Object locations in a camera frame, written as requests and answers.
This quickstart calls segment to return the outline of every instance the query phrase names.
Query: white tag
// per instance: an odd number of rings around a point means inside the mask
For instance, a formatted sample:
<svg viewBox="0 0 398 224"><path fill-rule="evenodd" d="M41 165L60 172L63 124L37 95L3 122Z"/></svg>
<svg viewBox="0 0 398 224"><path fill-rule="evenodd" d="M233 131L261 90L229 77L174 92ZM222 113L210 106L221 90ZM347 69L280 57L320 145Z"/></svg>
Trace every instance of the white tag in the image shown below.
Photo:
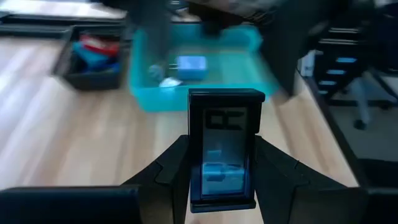
<svg viewBox="0 0 398 224"><path fill-rule="evenodd" d="M301 60L301 76L312 77L313 69L315 64L315 50L309 51L309 53Z"/></svg>
<svg viewBox="0 0 398 224"><path fill-rule="evenodd" d="M101 48L102 49L102 48L105 47L105 44L103 44L100 41L95 40L95 39L86 39L85 41L86 41L86 44L92 45L92 46L94 46L96 48Z"/></svg>
<svg viewBox="0 0 398 224"><path fill-rule="evenodd" d="M159 87L175 87L179 86L182 82L176 78L165 78L160 84Z"/></svg>

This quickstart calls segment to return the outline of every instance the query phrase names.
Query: red object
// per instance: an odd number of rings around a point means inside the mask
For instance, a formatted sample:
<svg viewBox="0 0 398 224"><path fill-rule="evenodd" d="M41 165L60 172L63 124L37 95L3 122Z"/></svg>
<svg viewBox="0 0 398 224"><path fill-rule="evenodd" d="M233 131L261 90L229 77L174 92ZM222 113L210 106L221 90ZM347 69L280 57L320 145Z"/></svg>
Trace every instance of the red object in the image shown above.
<svg viewBox="0 0 398 224"><path fill-rule="evenodd" d="M117 56L119 52L119 43L104 41L90 35L81 35L80 42L85 49L110 57Z"/></svg>

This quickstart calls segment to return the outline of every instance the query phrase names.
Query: metal leg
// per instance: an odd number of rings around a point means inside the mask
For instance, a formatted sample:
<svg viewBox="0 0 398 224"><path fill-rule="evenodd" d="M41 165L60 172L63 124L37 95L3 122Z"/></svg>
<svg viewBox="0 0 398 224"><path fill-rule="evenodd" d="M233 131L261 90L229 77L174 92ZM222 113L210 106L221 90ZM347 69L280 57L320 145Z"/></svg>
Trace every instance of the metal leg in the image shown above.
<svg viewBox="0 0 398 224"><path fill-rule="evenodd" d="M366 126L371 120L368 108L368 100L366 99L363 81L364 80L361 77L355 78L349 87L351 94L354 96L358 104L359 109L360 119L354 122L354 127L361 130L366 129Z"/></svg>
<svg viewBox="0 0 398 224"><path fill-rule="evenodd" d="M382 79L383 76L386 76L388 74L381 72L375 68L370 68L369 73L371 74L371 77L377 81L381 88L391 96L395 98L395 102L398 101L398 94Z"/></svg>
<svg viewBox="0 0 398 224"><path fill-rule="evenodd" d="M392 103L397 103L397 99L392 95L388 94L388 92L386 92L381 87L373 83L367 82L365 79L363 79L362 85L367 92L377 95L378 97L380 97L380 99L388 100Z"/></svg>

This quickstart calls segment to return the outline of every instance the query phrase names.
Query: blue plastic bin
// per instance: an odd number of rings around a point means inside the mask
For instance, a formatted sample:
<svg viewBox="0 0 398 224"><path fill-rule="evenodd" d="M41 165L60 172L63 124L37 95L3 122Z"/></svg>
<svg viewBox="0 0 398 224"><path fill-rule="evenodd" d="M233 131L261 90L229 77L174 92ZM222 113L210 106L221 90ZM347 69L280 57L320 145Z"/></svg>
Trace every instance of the blue plastic bin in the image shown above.
<svg viewBox="0 0 398 224"><path fill-rule="evenodd" d="M276 81L257 52L262 38L255 27L226 29L219 39L205 38L200 24L172 24L170 33L173 50L169 63L174 64L178 55L205 56L208 74L201 81L160 88L159 81L148 74L151 55L146 50L146 33L138 30L133 37L129 87L143 110L187 110L189 88L254 88L267 97L276 91Z"/></svg>

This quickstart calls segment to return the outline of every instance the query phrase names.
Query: blue cube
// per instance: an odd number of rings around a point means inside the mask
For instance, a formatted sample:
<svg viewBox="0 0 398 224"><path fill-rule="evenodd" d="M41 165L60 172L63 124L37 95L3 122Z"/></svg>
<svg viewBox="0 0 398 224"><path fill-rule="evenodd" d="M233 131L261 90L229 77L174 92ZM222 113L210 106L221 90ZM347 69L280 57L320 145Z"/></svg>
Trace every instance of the blue cube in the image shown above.
<svg viewBox="0 0 398 224"><path fill-rule="evenodd" d="M73 51L83 59L89 69L95 69L109 60L109 57L103 54L97 54L83 47L81 42L74 42L72 45Z"/></svg>
<svg viewBox="0 0 398 224"><path fill-rule="evenodd" d="M208 73L206 57L178 56L177 78L179 80L203 80Z"/></svg>

